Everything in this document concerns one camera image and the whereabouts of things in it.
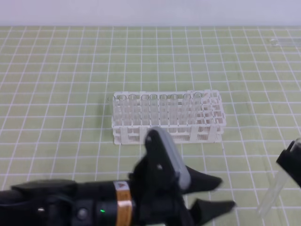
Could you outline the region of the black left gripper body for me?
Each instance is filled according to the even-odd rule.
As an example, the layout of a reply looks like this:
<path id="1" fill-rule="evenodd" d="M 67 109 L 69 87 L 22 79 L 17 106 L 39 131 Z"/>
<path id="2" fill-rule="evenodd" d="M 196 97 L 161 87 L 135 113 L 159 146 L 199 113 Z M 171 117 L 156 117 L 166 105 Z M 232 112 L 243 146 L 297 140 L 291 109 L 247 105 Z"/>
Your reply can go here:
<path id="1" fill-rule="evenodd" d="M 165 223 L 168 226 L 192 226 L 194 222 L 185 207 L 182 189 L 176 182 L 161 182 L 160 179 L 162 173 L 155 168 L 146 152 L 131 175 L 136 202 L 134 224 L 144 226 Z"/>

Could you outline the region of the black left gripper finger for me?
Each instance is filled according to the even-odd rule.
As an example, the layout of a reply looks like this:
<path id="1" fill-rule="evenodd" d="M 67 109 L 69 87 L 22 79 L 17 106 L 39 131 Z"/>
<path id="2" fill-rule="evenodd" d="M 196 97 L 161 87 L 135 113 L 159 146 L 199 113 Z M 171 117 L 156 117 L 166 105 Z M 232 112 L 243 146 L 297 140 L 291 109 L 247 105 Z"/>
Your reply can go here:
<path id="1" fill-rule="evenodd" d="M 201 173 L 188 166 L 186 168 L 190 174 L 190 186 L 182 190 L 182 194 L 213 191 L 223 182 L 219 177 Z"/>
<path id="2" fill-rule="evenodd" d="M 232 211 L 234 201 L 205 201 L 196 199 L 189 212 L 196 226 L 202 226 L 215 218 Z"/>

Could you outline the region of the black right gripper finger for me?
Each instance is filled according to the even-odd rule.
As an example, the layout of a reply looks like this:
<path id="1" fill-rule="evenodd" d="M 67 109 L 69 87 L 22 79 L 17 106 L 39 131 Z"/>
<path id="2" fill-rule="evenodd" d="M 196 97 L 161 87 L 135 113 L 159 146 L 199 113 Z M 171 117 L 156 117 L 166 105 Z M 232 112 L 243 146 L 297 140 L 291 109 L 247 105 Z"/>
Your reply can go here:
<path id="1" fill-rule="evenodd" d="M 301 186 L 301 141 L 294 140 L 284 149 L 276 163 Z"/>

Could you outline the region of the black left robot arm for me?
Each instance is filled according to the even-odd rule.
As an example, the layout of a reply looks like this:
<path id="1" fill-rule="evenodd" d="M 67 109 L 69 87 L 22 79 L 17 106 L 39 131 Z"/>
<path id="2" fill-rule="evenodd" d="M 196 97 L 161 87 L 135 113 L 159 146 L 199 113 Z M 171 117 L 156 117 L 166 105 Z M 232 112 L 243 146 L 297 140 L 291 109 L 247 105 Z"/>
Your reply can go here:
<path id="1" fill-rule="evenodd" d="M 162 128 L 148 131 L 145 148 L 127 180 L 35 180 L 2 191 L 1 225 L 202 226 L 235 207 L 234 201 L 196 199 L 187 208 L 184 195 L 212 191 L 222 179 L 186 166 Z"/>

